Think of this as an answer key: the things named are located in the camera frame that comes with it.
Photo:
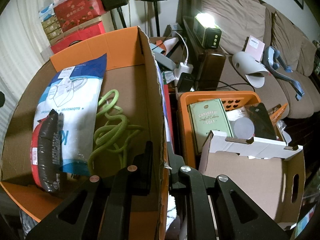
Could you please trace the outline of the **red collection gift bag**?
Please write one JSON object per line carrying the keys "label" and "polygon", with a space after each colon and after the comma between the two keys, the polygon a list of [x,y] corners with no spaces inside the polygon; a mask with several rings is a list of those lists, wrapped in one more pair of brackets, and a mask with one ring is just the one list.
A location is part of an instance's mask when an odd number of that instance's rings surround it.
{"label": "red collection gift bag", "polygon": [[54,45],[51,46],[51,50],[54,54],[56,54],[66,49],[67,47],[72,46],[75,43],[84,41],[86,39],[89,39],[104,33],[105,33],[105,28],[104,28],[103,22],[100,21],[99,23],[93,24],[81,30],[77,30],[67,35],[66,37],[61,38]]}

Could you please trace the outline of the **red black snack packet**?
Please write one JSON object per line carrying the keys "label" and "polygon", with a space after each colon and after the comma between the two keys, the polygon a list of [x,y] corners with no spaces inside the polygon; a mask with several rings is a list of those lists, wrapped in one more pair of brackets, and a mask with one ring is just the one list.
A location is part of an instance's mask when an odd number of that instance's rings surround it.
{"label": "red black snack packet", "polygon": [[35,184],[49,193],[60,191],[62,171],[59,115],[55,110],[38,121],[30,147],[31,172]]}

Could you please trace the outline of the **brown sofa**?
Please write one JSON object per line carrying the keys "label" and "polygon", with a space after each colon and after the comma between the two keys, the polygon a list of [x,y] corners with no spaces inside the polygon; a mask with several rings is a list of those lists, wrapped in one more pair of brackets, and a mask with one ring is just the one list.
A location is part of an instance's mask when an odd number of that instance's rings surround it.
{"label": "brown sofa", "polygon": [[[194,18],[199,13],[210,14],[222,31],[220,56],[205,50],[194,34]],[[293,119],[309,118],[319,112],[319,91],[310,79],[316,48],[277,9],[259,0],[182,0],[181,14],[196,60],[196,90],[255,90],[267,109],[285,105],[284,116]],[[300,100],[294,87],[285,80],[260,73],[249,80],[235,68],[233,56],[245,50],[250,37],[280,52],[291,67],[288,77],[297,81],[304,92]]]}

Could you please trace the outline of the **orange cardboard box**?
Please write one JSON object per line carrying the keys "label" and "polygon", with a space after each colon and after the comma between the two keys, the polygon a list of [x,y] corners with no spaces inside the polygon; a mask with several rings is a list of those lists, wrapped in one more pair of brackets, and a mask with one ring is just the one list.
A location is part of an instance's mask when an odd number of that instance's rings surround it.
{"label": "orange cardboard box", "polygon": [[31,218],[40,222],[61,199],[37,188],[31,175],[30,143],[38,101],[54,75],[102,55],[107,67],[101,93],[116,89],[118,105],[144,131],[132,142],[130,157],[153,143],[151,193],[135,197],[130,218],[130,239],[163,239],[167,220],[168,159],[164,122],[163,86],[149,39],[139,27],[89,38],[53,55],[35,74],[22,94],[7,129],[1,158],[1,186]]}

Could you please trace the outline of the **translucent round lid container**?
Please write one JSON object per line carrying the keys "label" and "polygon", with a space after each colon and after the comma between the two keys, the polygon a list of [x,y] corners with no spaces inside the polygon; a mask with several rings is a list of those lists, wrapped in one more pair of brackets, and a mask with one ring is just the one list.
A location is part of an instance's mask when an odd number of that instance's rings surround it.
{"label": "translucent round lid container", "polygon": [[232,123],[233,134],[238,139],[250,139],[253,137],[255,127],[247,117],[241,117]]}

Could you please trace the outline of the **red gift bag upper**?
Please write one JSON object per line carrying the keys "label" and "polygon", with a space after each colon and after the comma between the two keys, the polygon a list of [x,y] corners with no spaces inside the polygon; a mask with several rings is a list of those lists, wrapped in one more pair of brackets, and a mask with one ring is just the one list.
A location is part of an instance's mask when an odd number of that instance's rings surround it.
{"label": "red gift bag upper", "polygon": [[63,32],[106,13],[101,0],[66,0],[54,11]]}

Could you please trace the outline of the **blue white plastic package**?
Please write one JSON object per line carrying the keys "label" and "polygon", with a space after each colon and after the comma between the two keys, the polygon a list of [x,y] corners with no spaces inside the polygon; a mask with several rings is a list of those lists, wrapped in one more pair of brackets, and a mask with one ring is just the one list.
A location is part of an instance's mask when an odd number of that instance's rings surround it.
{"label": "blue white plastic package", "polygon": [[161,73],[160,68],[158,66],[157,66],[157,75],[158,75],[159,84],[161,87],[162,107],[163,107],[163,113],[164,113],[166,138],[167,138],[167,142],[171,142],[172,146],[174,147],[169,90],[168,90],[168,85],[164,83],[163,74]]}

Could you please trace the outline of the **white KN95 mask bag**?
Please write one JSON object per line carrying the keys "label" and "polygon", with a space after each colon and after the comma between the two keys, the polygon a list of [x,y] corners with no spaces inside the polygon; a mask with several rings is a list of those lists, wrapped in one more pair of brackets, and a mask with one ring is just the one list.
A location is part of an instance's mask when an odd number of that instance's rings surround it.
{"label": "white KN95 mask bag", "polygon": [[93,151],[93,133],[107,55],[67,67],[58,72],[42,93],[34,126],[54,109],[59,116],[63,172],[87,176]]}

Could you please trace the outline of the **blue grey phone holder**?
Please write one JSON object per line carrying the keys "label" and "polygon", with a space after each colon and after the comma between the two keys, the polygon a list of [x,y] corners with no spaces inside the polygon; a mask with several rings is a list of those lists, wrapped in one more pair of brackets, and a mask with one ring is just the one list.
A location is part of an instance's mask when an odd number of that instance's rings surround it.
{"label": "blue grey phone holder", "polygon": [[304,96],[304,90],[300,83],[291,77],[280,73],[278,70],[281,68],[286,73],[293,72],[292,68],[288,66],[281,58],[280,51],[276,50],[272,46],[268,46],[263,53],[262,63],[266,69],[278,79],[288,82],[296,92],[296,100],[299,101]]}

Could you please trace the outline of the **glowing portable lamp speaker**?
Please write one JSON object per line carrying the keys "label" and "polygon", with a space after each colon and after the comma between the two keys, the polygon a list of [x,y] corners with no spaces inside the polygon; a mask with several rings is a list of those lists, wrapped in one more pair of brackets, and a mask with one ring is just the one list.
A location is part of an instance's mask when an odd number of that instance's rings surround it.
{"label": "glowing portable lamp speaker", "polygon": [[203,48],[218,48],[222,31],[211,14],[198,13],[194,17],[193,32]]}

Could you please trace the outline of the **stacked gold boxes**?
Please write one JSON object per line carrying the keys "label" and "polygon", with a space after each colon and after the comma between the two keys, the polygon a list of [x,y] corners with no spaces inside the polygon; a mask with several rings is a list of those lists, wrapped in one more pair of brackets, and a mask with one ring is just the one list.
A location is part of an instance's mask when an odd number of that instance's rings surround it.
{"label": "stacked gold boxes", "polygon": [[50,16],[48,19],[44,20],[42,23],[43,30],[46,34],[46,37],[49,41],[57,38],[59,35],[62,34],[62,28],[57,17]]}

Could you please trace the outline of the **blue white tissue pack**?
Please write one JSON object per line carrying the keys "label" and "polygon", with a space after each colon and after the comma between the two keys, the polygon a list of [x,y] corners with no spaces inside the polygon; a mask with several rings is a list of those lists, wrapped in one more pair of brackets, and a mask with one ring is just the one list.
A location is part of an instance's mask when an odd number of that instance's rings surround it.
{"label": "blue white tissue pack", "polygon": [[39,11],[39,19],[41,22],[46,21],[48,18],[52,17],[55,15],[54,12],[54,4],[51,3],[50,5],[48,5],[47,7],[41,9]]}

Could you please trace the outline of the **black power adapter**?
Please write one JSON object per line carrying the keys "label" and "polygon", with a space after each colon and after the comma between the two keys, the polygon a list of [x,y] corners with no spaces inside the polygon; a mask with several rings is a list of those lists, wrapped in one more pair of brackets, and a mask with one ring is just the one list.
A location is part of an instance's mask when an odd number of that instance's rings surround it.
{"label": "black power adapter", "polygon": [[179,93],[189,92],[193,87],[195,78],[190,73],[182,73],[177,83],[177,91]]}

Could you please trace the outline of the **white power adapter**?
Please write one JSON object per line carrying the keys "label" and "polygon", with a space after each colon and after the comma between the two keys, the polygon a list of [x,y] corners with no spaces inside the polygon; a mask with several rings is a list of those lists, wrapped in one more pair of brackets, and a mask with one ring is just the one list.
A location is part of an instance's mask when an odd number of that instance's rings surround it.
{"label": "white power adapter", "polygon": [[179,80],[182,73],[191,74],[192,71],[193,71],[192,64],[180,62],[178,67],[174,69],[174,77],[176,80]]}

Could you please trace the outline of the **orange plastic basket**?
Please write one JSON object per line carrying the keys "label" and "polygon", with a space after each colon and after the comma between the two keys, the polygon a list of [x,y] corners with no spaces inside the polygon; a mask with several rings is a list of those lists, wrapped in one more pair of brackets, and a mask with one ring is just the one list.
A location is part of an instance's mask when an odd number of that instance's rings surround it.
{"label": "orange plastic basket", "polygon": [[197,168],[195,144],[192,134],[192,122],[189,117],[188,106],[193,103],[219,98],[226,111],[237,109],[245,105],[260,103],[261,99],[255,92],[241,91],[195,91],[182,93],[178,98],[178,114],[183,145],[183,158],[187,165]]}

